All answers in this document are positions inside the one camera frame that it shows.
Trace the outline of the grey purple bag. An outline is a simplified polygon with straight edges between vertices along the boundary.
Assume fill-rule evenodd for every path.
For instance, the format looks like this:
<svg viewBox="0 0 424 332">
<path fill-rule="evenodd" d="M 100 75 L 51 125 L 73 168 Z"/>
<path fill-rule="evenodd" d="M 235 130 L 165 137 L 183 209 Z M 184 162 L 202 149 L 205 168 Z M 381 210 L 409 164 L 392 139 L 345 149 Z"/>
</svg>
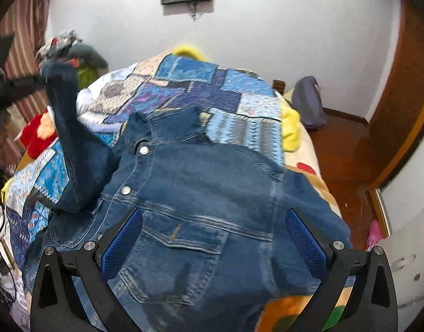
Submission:
<svg viewBox="0 0 424 332">
<path fill-rule="evenodd" d="M 291 106 L 300 114 L 301 123 L 307 130 L 325 127 L 327 118 L 322 106 L 320 87 L 314 76 L 306 76 L 296 83 Z"/>
</svg>

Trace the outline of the striped maroon curtain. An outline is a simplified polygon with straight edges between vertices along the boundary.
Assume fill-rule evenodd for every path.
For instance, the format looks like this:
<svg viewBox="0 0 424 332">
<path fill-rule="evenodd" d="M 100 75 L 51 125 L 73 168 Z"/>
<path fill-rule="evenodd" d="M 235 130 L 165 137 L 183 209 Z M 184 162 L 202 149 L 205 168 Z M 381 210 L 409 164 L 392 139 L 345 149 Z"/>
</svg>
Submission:
<svg viewBox="0 0 424 332">
<path fill-rule="evenodd" d="M 15 0 L 0 21 L 0 38 L 14 33 L 9 56 L 3 70 L 9 79 L 38 72 L 38 51 L 45 43 L 50 0 Z M 47 99 L 39 89 L 26 97 L 0 108 L 0 170 L 18 164 L 25 147 L 15 137 L 46 107 Z"/>
</svg>

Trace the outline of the yellow plush blanket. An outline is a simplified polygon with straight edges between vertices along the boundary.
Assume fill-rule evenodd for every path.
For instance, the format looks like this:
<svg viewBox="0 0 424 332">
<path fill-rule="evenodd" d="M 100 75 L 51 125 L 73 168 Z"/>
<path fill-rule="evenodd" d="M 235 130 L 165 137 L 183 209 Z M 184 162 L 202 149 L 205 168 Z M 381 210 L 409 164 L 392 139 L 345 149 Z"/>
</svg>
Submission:
<svg viewBox="0 0 424 332">
<path fill-rule="evenodd" d="M 174 47 L 171 53 L 196 61 L 206 61 L 204 54 L 199 49 L 190 45 Z M 274 90 L 274 93 L 280 101 L 281 106 L 282 148 L 286 152 L 295 152 L 301 145 L 300 115 L 289 106 L 286 99 L 278 91 Z"/>
</svg>

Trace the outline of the white cabinet with stickers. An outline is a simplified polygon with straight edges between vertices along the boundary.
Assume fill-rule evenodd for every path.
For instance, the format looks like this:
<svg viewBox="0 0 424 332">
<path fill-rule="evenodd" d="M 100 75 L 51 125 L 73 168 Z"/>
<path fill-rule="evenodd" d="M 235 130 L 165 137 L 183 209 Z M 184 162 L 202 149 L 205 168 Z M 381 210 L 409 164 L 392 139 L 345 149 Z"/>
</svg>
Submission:
<svg viewBox="0 0 424 332">
<path fill-rule="evenodd" d="M 395 284 L 398 330 L 404 331 L 424 305 L 424 138 L 381 199 L 390 236 L 380 245 Z"/>
</svg>

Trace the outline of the blue patchwork bedspread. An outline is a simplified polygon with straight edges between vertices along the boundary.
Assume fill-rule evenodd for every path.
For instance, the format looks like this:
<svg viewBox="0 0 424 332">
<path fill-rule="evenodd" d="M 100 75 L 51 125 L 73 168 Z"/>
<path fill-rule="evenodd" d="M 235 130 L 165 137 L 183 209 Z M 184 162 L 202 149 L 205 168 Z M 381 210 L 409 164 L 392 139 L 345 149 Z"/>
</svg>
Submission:
<svg viewBox="0 0 424 332">
<path fill-rule="evenodd" d="M 79 121 L 112 146 L 133 112 L 190 103 L 205 110 L 203 123 L 212 141 L 246 146 L 284 164 L 280 102 L 249 71 L 162 53 L 99 77 L 79 92 L 76 107 Z M 15 265 L 24 263 L 29 244 L 46 227 L 68 181 L 56 138 L 35 160 L 26 155 L 6 183 L 3 202 Z"/>
</svg>

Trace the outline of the colourful fleece blanket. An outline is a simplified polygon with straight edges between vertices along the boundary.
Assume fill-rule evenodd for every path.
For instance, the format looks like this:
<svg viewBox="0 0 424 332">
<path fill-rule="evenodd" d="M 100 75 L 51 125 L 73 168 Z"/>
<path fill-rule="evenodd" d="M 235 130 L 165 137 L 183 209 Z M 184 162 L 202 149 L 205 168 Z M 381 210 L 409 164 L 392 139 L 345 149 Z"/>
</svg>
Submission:
<svg viewBox="0 0 424 332">
<path fill-rule="evenodd" d="M 327 215 L 333 217 L 338 224 L 342 225 L 342 227 L 347 230 L 348 227 L 342 219 L 338 204 L 330 193 L 326 183 L 321 178 L 321 171 L 315 148 L 305 128 L 301 128 L 300 147 L 295 152 L 285 152 L 284 156 L 286 169 L 296 172 L 298 176 L 305 178 L 305 181 L 309 182 L 313 191 L 318 194 L 318 201 L 322 202 L 323 206 L 330 209 Z M 349 237 L 343 238 L 332 226 L 324 228 L 317 222 L 318 219 L 323 217 L 320 208 L 318 208 L 315 213 L 312 213 L 309 207 L 299 207 L 296 204 L 292 205 L 292 208 L 304 215 L 306 221 L 323 231 L 325 235 L 329 237 L 330 242 L 340 240 L 344 242 L 347 247 L 351 246 Z M 321 284 L 320 279 L 312 278 L 311 281 L 312 285 L 308 288 L 307 292 L 293 292 L 269 302 L 263 308 L 255 330 L 287 331 L 296 320 L 297 316 L 305 309 L 307 303 L 311 300 L 315 291 Z M 340 319 L 348 298 L 350 297 L 353 283 L 354 278 L 349 278 L 346 287 L 344 287 L 340 293 L 335 307 L 324 326 L 325 330 L 336 325 Z"/>
</svg>

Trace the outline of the pile of clothes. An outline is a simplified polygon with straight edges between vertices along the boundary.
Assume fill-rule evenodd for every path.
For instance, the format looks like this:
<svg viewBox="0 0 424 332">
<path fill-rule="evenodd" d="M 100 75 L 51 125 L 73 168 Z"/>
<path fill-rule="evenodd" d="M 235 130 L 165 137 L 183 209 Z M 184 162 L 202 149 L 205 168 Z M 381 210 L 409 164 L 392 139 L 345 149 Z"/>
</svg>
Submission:
<svg viewBox="0 0 424 332">
<path fill-rule="evenodd" d="M 78 88 L 84 89 L 108 72 L 108 63 L 91 46 L 85 44 L 74 30 L 47 41 L 36 54 L 39 64 L 58 61 L 77 71 Z"/>
</svg>

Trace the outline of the wooden bed post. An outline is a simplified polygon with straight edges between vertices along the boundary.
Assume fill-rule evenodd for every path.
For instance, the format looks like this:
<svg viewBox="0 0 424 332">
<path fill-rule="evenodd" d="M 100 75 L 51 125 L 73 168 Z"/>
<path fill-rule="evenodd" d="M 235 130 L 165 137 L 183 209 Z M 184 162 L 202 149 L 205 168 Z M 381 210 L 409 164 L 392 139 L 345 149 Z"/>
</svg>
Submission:
<svg viewBox="0 0 424 332">
<path fill-rule="evenodd" d="M 272 84 L 272 88 L 275 91 L 277 91 L 279 94 L 284 94 L 285 88 L 286 88 L 286 82 L 283 81 L 283 80 L 274 79 L 273 84 Z"/>
</svg>

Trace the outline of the pink slipper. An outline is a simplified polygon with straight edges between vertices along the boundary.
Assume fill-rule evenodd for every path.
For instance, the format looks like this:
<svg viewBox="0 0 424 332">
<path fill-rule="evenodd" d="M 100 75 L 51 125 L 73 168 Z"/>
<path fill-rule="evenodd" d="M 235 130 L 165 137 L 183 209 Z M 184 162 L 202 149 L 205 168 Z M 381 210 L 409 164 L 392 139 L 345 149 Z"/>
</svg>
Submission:
<svg viewBox="0 0 424 332">
<path fill-rule="evenodd" d="M 377 220 L 373 220 L 369 227 L 368 237 L 366 239 L 366 250 L 370 251 L 374 246 L 378 245 L 383 239 L 381 229 Z"/>
</svg>

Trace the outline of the brown wooden door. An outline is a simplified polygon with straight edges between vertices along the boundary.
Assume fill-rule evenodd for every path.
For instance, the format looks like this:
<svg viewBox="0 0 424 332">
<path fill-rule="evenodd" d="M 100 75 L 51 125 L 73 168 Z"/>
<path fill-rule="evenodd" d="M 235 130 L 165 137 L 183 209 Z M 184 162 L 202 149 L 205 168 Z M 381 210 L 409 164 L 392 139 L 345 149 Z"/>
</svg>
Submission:
<svg viewBox="0 0 424 332">
<path fill-rule="evenodd" d="M 424 15 L 411 0 L 400 2 L 392 68 L 368 126 L 375 160 L 369 190 L 390 182 L 424 136 Z"/>
</svg>

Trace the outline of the blue denim jacket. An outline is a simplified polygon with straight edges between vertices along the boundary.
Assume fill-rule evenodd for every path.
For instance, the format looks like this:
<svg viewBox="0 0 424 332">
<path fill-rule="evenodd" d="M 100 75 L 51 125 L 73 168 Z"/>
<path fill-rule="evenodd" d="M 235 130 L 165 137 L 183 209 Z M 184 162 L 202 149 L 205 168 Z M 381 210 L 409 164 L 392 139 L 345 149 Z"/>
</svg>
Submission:
<svg viewBox="0 0 424 332">
<path fill-rule="evenodd" d="M 312 277 L 285 226 L 292 205 L 350 238 L 305 178 L 250 148 L 209 140 L 201 109 L 134 113 L 114 146 L 77 117 L 75 70 L 41 69 L 69 183 L 28 247 L 34 286 L 47 247 L 96 241 L 135 208 L 142 230 L 112 292 L 143 331 L 253 331 L 264 306 L 307 292 Z"/>
</svg>

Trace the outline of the red orange plush toy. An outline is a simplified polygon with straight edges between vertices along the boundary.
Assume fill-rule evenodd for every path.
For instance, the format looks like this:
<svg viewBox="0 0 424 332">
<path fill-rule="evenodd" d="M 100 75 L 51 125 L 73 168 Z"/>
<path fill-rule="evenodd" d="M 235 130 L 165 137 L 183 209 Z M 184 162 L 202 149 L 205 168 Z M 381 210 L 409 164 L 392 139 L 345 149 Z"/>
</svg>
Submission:
<svg viewBox="0 0 424 332">
<path fill-rule="evenodd" d="M 44 110 L 21 130 L 15 141 L 20 142 L 27 155 L 35 160 L 56 138 L 53 119 L 48 110 Z"/>
</svg>

